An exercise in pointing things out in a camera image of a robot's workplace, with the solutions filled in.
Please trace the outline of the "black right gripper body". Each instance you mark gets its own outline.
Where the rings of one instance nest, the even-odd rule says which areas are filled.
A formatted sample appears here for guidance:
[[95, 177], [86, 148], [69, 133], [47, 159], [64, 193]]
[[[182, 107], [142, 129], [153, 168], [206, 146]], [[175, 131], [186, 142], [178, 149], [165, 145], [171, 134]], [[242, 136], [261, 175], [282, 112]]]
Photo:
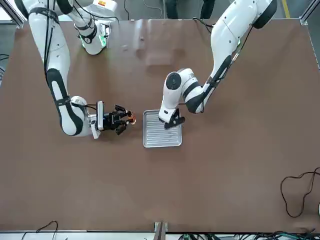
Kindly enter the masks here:
[[116, 113], [114, 111], [103, 114], [103, 130], [104, 131], [107, 131], [107, 130], [114, 131], [118, 127], [118, 124], [114, 122], [115, 115]]

